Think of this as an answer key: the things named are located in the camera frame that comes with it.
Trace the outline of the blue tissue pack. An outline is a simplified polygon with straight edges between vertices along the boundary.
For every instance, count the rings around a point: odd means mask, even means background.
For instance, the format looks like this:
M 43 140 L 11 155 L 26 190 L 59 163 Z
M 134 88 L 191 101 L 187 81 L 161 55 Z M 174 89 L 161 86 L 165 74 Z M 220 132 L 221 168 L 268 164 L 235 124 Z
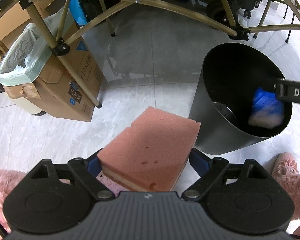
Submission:
M 283 123 L 284 103 L 277 100 L 275 93 L 258 88 L 253 97 L 253 111 L 248 123 L 252 126 L 273 129 Z

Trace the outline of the pink sponge block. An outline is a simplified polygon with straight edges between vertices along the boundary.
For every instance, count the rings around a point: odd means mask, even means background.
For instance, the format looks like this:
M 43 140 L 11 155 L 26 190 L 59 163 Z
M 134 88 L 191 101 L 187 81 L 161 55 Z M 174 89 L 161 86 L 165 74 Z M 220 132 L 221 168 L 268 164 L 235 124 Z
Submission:
M 200 122 L 148 107 L 97 157 L 104 175 L 131 191 L 172 191 L 199 130 Z

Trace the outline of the black trash bin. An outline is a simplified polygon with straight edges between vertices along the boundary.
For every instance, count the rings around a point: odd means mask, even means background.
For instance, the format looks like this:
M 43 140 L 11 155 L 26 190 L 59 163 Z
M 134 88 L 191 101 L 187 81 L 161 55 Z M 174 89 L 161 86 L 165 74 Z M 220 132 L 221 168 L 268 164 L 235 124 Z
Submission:
M 284 75 L 269 57 L 240 43 L 224 43 L 205 56 L 190 110 L 190 119 L 201 123 L 195 147 L 220 155 L 280 134 L 289 124 L 292 103 L 282 104 L 274 116 L 275 127 L 262 127 L 252 119 L 257 89 L 273 91 L 268 81 Z

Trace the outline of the lined cardboard trash box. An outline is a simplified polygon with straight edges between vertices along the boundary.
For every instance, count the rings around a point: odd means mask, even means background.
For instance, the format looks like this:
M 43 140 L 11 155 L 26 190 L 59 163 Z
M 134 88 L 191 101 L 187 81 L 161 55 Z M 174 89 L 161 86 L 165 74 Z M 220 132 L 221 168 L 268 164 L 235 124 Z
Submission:
M 97 97 L 103 73 L 82 37 L 70 45 L 65 58 Z M 25 27 L 1 61 L 0 83 L 10 98 L 26 98 L 53 117 L 91 122 L 94 103 L 53 55 L 34 23 Z

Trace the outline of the pink fuzzy slipper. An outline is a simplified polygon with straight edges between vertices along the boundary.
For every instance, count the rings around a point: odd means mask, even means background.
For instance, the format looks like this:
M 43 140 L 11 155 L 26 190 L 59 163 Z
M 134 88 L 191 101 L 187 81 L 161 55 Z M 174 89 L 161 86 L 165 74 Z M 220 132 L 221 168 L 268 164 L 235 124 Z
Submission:
M 280 182 L 284 176 L 299 174 L 297 167 L 298 165 L 293 154 L 288 152 L 280 153 L 275 160 L 271 175 L 277 182 Z

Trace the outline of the folding camp table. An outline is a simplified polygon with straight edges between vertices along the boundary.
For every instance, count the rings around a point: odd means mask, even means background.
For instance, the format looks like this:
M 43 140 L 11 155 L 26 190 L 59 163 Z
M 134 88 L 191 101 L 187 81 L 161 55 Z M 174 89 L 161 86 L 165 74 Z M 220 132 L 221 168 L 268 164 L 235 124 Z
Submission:
M 116 37 L 111 37 L 106 22 L 83 35 L 103 72 L 98 95 L 105 111 L 110 104 L 135 96 L 135 91 L 150 92 L 152 103 L 141 106 L 190 108 L 197 88 L 204 56 L 214 46 L 240 42 L 267 55 L 285 77 L 300 81 L 300 30 L 259 33 L 248 41 L 232 41 L 208 25 L 174 12 L 131 5 L 111 16 Z

